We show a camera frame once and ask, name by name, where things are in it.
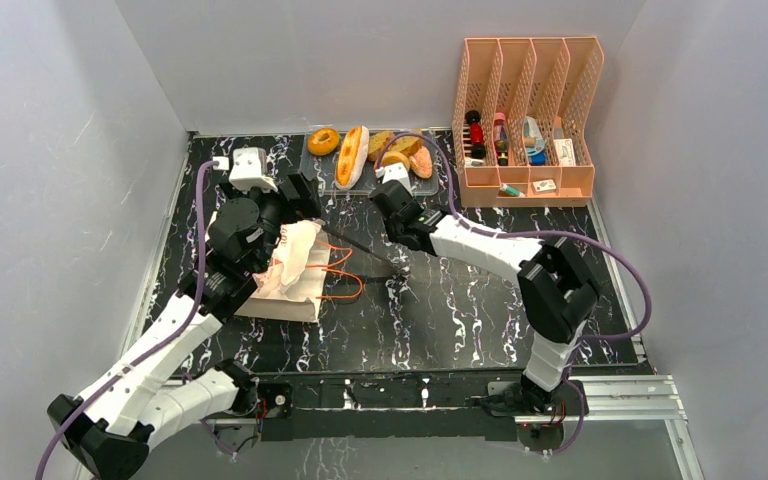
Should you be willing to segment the printed white paper bag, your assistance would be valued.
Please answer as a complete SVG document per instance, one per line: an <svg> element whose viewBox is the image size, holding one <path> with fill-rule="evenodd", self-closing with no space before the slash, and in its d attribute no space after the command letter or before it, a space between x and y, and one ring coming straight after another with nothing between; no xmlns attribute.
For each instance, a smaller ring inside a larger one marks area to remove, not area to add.
<svg viewBox="0 0 768 480"><path fill-rule="evenodd" d="M325 300L353 300L360 296L364 282L344 270L353 250L337 247L328 240L324 223L303 220L281 227L281 239L268 269L256 274L256 290L237 309L241 317L317 323ZM350 294L327 294L329 274L352 279L357 290Z"/></svg>

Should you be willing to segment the tan fake bagel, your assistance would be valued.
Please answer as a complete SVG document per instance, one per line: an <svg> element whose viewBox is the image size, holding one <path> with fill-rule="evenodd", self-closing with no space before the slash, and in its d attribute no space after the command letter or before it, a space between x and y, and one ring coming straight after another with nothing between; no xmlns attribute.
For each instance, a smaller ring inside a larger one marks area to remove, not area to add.
<svg viewBox="0 0 768 480"><path fill-rule="evenodd" d="M406 170L411 168L409 158L399 151L386 151L380 161L382 167L401 164Z"/></svg>

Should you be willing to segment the long white orange bread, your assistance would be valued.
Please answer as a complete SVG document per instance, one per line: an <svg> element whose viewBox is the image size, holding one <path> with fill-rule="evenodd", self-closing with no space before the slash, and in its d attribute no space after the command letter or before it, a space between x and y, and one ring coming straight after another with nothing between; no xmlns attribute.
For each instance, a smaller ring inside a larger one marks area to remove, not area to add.
<svg viewBox="0 0 768 480"><path fill-rule="evenodd" d="M370 134L366 126L356 126L345 135L340 147L335 184L340 190L352 188L359 180L369 151Z"/></svg>

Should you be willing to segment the oval brown fake bread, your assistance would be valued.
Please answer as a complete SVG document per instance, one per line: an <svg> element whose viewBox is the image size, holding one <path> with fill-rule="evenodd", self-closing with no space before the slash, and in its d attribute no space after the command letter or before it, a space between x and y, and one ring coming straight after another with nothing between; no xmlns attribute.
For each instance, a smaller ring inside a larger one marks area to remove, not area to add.
<svg viewBox="0 0 768 480"><path fill-rule="evenodd" d="M411 171L420 179L429 179L434 172L433 160L427 147L421 147L409 157Z"/></svg>

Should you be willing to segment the clear plastic tray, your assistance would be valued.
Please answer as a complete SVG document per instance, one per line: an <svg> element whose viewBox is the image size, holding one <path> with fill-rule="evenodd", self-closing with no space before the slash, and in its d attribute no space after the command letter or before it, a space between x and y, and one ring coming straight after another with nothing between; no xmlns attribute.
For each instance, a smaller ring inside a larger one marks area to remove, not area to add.
<svg viewBox="0 0 768 480"><path fill-rule="evenodd" d="M422 129L421 133L426 137L424 146L432 155L433 167L432 175L428 179L420 178L412 172L409 173L410 186L415 197L433 196L438 193L440 169L444 160L444 156L438 150L439 144L434 139L433 133L429 129ZM309 132L303 140L300 165L303 171L316 177L319 182L318 191L321 195L367 196L379 184L374 173L373 163L367 162L358 181L351 189L338 189L335 181L338 151L335 150L324 156L313 155L307 148L307 140L311 135L312 133Z"/></svg>

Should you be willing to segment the round brown fake bread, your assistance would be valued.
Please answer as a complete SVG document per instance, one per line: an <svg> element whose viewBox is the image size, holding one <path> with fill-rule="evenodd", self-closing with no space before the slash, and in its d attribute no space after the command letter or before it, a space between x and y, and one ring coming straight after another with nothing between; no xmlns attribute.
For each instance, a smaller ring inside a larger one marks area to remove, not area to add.
<svg viewBox="0 0 768 480"><path fill-rule="evenodd" d="M375 162L376 160L378 160L380 155L384 151L384 147L388 144L388 142L394 136L395 134L391 130L383 130L372 135L370 137L369 144L368 144L369 149L368 149L367 161Z"/></svg>

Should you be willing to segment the yellow fake bread slice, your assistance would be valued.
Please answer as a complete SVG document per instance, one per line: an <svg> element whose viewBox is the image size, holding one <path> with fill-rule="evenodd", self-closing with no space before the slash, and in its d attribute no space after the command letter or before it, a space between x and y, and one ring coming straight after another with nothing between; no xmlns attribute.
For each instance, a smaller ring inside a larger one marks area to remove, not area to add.
<svg viewBox="0 0 768 480"><path fill-rule="evenodd" d="M400 135L389 147L389 151L398 152L405 157L415 155L424 147L424 140L420 130L412 130L411 135Z"/></svg>

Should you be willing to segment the orange fake bagel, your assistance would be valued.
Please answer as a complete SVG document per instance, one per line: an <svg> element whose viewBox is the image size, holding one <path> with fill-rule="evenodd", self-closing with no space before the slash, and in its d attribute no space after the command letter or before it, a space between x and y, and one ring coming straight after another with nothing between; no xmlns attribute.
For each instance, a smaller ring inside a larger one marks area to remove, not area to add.
<svg viewBox="0 0 768 480"><path fill-rule="evenodd" d="M340 144L339 132L330 127L323 127L311 133L307 140L307 149L314 156L332 153Z"/></svg>

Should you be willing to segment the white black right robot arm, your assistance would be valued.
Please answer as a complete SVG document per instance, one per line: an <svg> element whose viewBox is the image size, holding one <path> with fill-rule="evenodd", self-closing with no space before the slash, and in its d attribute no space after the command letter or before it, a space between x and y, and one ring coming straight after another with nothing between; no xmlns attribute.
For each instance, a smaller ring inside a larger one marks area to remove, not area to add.
<svg viewBox="0 0 768 480"><path fill-rule="evenodd" d="M389 241L461 261L515 284L533 330L518 392L494 394L485 406L502 413L550 413L563 399L565 370L601 292L583 257L562 236L514 237L468 222L442 207L423 207L398 181L369 196Z"/></svg>

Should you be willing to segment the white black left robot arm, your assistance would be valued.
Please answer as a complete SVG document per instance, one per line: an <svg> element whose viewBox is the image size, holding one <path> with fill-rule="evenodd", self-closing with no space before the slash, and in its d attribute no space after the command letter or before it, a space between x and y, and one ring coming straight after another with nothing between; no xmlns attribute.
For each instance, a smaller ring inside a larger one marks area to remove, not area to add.
<svg viewBox="0 0 768 480"><path fill-rule="evenodd" d="M47 415L55 433L35 476L57 446L96 479L129 479L160 443L213 414L248 416L263 400L256 374L228 359L183 386L162 386L183 360L254 294L284 225L321 215L317 181L302 170L280 182L264 174L230 175L213 223L195 198L196 266L160 317L107 372L75 396L60 394Z"/></svg>

